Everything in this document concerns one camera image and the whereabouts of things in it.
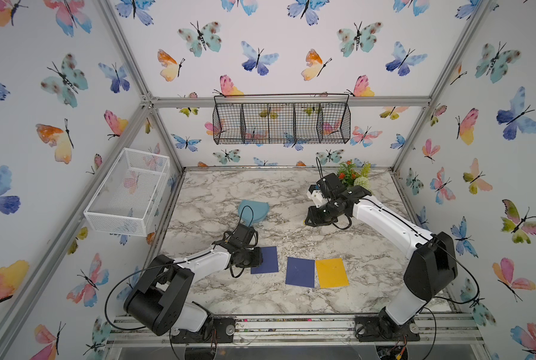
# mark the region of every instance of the yellow butterfly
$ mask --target yellow butterfly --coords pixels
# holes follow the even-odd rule
[[[323,63],[320,55],[318,55],[318,53],[314,49],[308,51],[306,55],[306,65],[309,66],[309,68],[302,71],[304,81],[312,80],[315,77],[319,76],[322,70],[330,61],[332,61],[332,58]]]

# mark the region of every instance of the wall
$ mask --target wall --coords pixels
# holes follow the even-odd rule
[[[506,43],[503,51],[517,50],[520,57],[516,58],[515,52],[511,54],[512,62],[505,64],[508,72],[495,83],[489,75],[477,78],[476,66],[482,58],[482,47],[490,43],[497,50],[498,41]],[[502,58],[507,59],[508,56],[500,55],[495,67],[501,65]],[[415,212],[421,214],[425,207],[428,223],[424,225],[433,232],[452,233],[453,226],[459,227],[462,219],[466,219],[466,234],[461,233],[460,229],[457,229],[457,233],[461,237],[470,237],[468,242],[478,256],[467,250],[463,255],[459,252],[456,255],[478,280],[482,300],[473,308],[466,304],[463,309],[488,315],[486,320],[476,318],[490,352],[497,353],[502,360],[536,359],[530,353],[523,352],[530,350],[530,347],[536,350],[536,327],[529,326],[536,324],[536,218],[529,220],[531,222],[528,226],[519,224],[519,229],[527,232],[521,237],[529,238],[529,243],[514,243],[513,239],[518,240],[518,236],[510,232],[511,228],[502,232],[504,222],[512,224],[511,220],[502,220],[502,217],[512,218],[516,223],[519,221],[513,213],[511,216],[506,214],[503,200],[513,202],[520,217],[526,215],[528,207],[528,216],[536,217],[536,1],[501,2],[499,8],[487,16],[483,27],[467,49],[462,64],[467,74],[449,86],[438,100],[448,106],[445,113],[439,116],[439,122],[430,126],[430,118],[426,119],[413,143],[415,149],[408,154],[401,166],[401,183],[406,188]],[[521,96],[515,98],[521,87],[525,91],[522,90]],[[459,127],[454,118],[459,116],[461,121],[465,121],[466,114],[473,108],[479,111],[473,126],[473,142],[468,140],[469,126],[462,127],[464,137],[456,139]],[[511,108],[515,115],[506,112]],[[524,110],[533,112],[506,125],[502,116],[509,121]],[[512,126],[515,133],[506,131],[509,126]],[[425,146],[428,139],[431,139],[433,146],[441,147],[432,156],[433,162],[422,153],[422,146]],[[469,191],[471,180],[469,175],[468,182],[464,177],[471,171],[470,166],[475,158],[478,159],[479,171],[483,172],[477,182],[486,181],[490,187],[480,184],[484,190],[489,191],[483,191],[482,187],[477,193]],[[417,195],[412,193],[411,187],[406,187],[410,168],[423,183],[423,188]],[[435,201],[436,193],[430,189],[430,183],[441,168],[445,169],[445,181],[448,178],[451,181],[447,187],[455,199],[444,199],[440,205]],[[494,273],[494,264],[500,266],[500,276],[502,269],[506,274],[510,273],[510,261],[504,260],[502,263],[504,258],[511,259],[514,264],[513,278],[506,276],[506,282],[515,289],[515,295]],[[453,283],[457,299],[462,298],[462,291],[466,293],[463,300],[471,297],[466,292],[467,277],[466,272],[460,270]]]

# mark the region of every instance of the orange butterfly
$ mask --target orange butterfly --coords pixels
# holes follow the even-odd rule
[[[72,160],[74,144],[70,138],[70,130],[68,130],[68,119],[64,119],[64,126],[66,131],[50,125],[36,124],[36,132],[44,143],[50,145],[50,148],[57,146],[54,152],[56,161],[69,164]]]

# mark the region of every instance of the wire basket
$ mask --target wire basket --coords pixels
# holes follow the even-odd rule
[[[212,116],[214,142],[216,144],[348,142],[351,126],[349,95],[341,99],[342,101],[337,97],[313,97],[314,100],[310,102],[300,98],[298,101],[278,102],[278,97],[283,95],[289,97],[307,94],[214,97]],[[254,97],[257,102],[244,101],[243,97]],[[217,98],[221,100],[229,98],[229,101],[218,102]]]
[[[92,229],[148,235],[169,171],[169,157],[124,148],[84,210]]]

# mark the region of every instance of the butterfly wallpaper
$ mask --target butterfly wallpaper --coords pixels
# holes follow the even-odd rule
[[[478,3],[464,1],[456,18],[471,17]],[[453,67],[417,136],[406,138],[409,152],[396,170],[418,222],[428,221],[432,232],[449,234],[456,258],[476,277],[479,299],[460,308],[474,315],[490,354],[496,359],[533,360],[536,2],[498,4]],[[411,67],[407,76],[429,61],[432,53],[426,53],[428,58]],[[418,182],[425,186],[419,188]],[[451,292],[456,301],[476,294],[465,270],[459,269]]]

